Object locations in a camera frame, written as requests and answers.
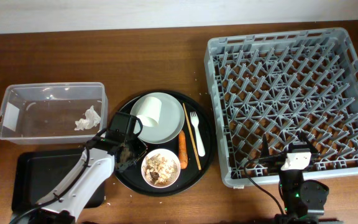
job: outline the white wall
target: white wall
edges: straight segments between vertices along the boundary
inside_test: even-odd
[[[358,0],[0,0],[0,34],[358,19]]]

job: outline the wooden table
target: wooden table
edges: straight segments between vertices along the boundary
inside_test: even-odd
[[[358,21],[0,35],[0,105],[6,87],[12,84],[102,82],[109,117],[129,98],[164,88],[191,96],[212,119],[203,62],[210,38],[326,27],[347,29],[358,54]],[[70,147],[76,146],[20,146],[0,141],[0,223],[7,223],[11,216],[19,155]],[[358,177],[322,182],[330,188],[324,218],[358,223]],[[265,188],[279,197],[277,185]],[[256,187],[234,190],[223,185],[216,153],[201,181],[171,197],[139,195],[110,177],[106,201],[84,210],[79,222],[253,223],[278,212],[274,201]]]

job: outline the crumpled tissue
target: crumpled tissue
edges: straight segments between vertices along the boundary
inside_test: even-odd
[[[100,123],[100,116],[97,112],[91,108],[85,111],[85,119],[81,118],[79,121],[75,121],[75,125],[77,127],[74,129],[75,131],[84,130],[84,129],[91,129],[96,127]]]

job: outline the dish rack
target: dish rack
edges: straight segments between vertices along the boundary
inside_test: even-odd
[[[358,58],[345,29],[213,38],[204,65],[225,185],[251,185],[244,164],[263,134],[276,154],[300,131],[321,154],[306,179],[358,175]],[[247,172],[278,182],[262,164]]]

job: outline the orange carrot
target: orange carrot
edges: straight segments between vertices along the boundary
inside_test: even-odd
[[[180,131],[179,133],[179,161],[180,161],[180,168],[186,169],[188,158],[187,158],[187,150],[186,150],[186,137],[185,133]]]

